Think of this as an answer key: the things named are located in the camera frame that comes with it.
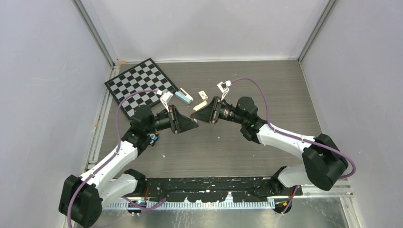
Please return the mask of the beige plastic piece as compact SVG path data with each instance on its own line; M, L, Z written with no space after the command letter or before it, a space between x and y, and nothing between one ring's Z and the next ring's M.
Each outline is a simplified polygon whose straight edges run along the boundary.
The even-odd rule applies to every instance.
M194 110L195 112L196 112L196 111L199 111L199 110L201 110L202 108L206 107L207 105L208 105L207 100L204 100L204 101L201 102L200 104L196 105L196 106L193 108L193 110Z

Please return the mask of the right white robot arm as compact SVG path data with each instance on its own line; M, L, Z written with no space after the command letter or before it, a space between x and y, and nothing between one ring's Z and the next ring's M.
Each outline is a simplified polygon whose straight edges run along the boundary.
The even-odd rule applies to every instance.
M209 124L219 119L240 124L240 132L248 141L273 146L299 158L301 165L281 167L271 177L271 188L278 195L306 184L329 191L349 166L328 135L305 136L272 126L258 116L258 108L250 97L243 96L232 106L215 96L209 104L193 112L191 118Z

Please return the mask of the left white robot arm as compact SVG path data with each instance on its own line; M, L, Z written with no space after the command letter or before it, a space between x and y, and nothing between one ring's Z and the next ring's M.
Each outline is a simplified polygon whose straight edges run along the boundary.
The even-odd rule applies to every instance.
M117 146L95 167L80 176L70 175L63 184L58 210L69 222L84 228L96 223L103 209L131 193L142 196L146 189L145 176L133 169L126 170L113 180L128 163L134 161L152 144L152 134L169 129L174 134L184 133L199 125L170 105L157 115L147 105L134 109L130 128L119 137Z

